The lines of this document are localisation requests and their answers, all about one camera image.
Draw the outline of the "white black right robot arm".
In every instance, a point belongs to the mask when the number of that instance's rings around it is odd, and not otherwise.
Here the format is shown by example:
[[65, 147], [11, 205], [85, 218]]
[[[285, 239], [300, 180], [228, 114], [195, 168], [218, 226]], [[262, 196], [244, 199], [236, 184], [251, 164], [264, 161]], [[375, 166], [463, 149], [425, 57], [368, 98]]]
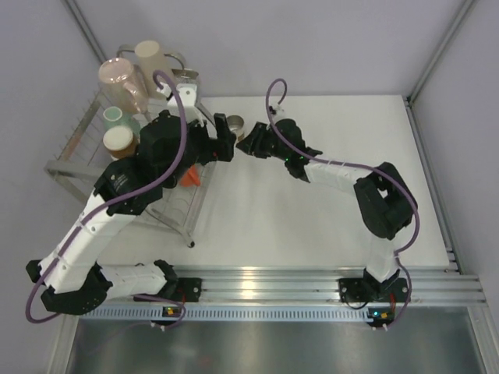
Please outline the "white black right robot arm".
[[362, 222], [370, 233], [370, 255], [363, 275], [341, 280], [345, 303], [385, 300], [390, 293], [412, 287], [400, 255], [420, 231], [418, 204], [398, 169], [389, 162], [376, 167], [323, 159], [306, 145], [301, 129], [290, 118], [269, 125], [258, 122], [237, 143], [243, 153], [283, 161], [288, 173], [310, 184], [321, 184], [356, 199]]

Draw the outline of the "orange mug white inside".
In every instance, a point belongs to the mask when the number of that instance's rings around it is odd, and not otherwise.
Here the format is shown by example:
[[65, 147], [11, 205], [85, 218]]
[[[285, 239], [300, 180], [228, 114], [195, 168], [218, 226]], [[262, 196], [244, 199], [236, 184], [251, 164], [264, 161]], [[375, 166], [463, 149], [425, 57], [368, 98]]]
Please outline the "orange mug white inside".
[[182, 176], [180, 180], [180, 185], [182, 187], [190, 187], [190, 186], [200, 186], [200, 176], [198, 174], [198, 171], [196, 169], [196, 166], [193, 165], [188, 169], [188, 171]]

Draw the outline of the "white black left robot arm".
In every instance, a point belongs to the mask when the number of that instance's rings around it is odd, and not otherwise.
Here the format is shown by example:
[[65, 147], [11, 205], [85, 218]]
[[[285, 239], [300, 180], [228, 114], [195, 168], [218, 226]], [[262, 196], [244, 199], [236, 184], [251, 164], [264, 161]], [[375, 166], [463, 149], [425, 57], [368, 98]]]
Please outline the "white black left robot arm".
[[103, 266], [103, 250], [165, 189], [177, 186], [194, 164], [229, 162], [236, 136], [225, 115], [214, 115], [216, 136], [195, 119], [182, 122], [163, 110], [140, 131], [133, 154], [111, 162], [94, 184], [79, 219], [56, 249], [42, 260], [31, 260], [27, 273], [35, 286], [45, 286], [41, 301], [54, 319], [81, 316], [106, 300], [172, 299], [179, 278], [172, 265], [158, 259], [146, 265]]

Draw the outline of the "iridescent pink mug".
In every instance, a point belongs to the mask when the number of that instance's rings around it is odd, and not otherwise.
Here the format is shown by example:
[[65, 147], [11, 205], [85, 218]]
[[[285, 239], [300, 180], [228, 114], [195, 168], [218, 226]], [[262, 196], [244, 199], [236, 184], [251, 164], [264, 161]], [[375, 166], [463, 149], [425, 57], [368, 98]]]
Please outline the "iridescent pink mug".
[[112, 58], [98, 70], [98, 79], [110, 101], [131, 115], [145, 114], [149, 96], [135, 65], [126, 58]]

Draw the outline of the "steel cup with brown band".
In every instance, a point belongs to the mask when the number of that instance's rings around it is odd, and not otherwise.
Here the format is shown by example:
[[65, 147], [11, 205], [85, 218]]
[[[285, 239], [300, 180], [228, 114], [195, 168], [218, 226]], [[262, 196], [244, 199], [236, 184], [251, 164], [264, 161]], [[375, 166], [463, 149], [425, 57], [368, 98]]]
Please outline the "steel cup with brown band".
[[229, 115], [227, 117], [229, 130], [235, 134], [237, 142], [245, 138], [244, 119], [239, 115]]

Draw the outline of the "steel cup with cork base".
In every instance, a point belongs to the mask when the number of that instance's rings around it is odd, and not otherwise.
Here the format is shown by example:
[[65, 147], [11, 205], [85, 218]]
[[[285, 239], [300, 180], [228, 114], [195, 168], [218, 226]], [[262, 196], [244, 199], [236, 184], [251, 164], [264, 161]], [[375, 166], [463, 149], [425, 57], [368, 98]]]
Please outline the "steel cup with cork base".
[[103, 136], [103, 144], [112, 160], [132, 157], [136, 154], [138, 140], [133, 131], [125, 125], [117, 125]]

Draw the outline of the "tall beige cup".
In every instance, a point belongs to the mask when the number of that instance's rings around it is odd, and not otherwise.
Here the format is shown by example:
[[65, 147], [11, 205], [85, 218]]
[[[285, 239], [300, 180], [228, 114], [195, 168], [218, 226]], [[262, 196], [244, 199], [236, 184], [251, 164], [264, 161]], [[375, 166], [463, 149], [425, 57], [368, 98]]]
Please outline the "tall beige cup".
[[134, 53], [139, 61], [139, 67], [142, 70], [147, 92], [150, 98], [157, 100], [165, 97], [157, 92], [157, 85], [153, 80], [153, 72], [161, 70], [175, 83], [176, 78], [168, 63], [162, 46], [157, 41], [141, 41], [135, 46]]

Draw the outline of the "teal green mug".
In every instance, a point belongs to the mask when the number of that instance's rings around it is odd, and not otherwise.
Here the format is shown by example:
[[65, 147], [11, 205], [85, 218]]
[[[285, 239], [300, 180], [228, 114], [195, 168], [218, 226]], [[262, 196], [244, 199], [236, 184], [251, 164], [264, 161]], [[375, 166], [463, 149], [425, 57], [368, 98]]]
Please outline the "teal green mug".
[[124, 112], [121, 108], [112, 106], [106, 108], [103, 112], [104, 128], [109, 130], [117, 125], [124, 125], [130, 128], [135, 135], [140, 134], [140, 123], [130, 114]]

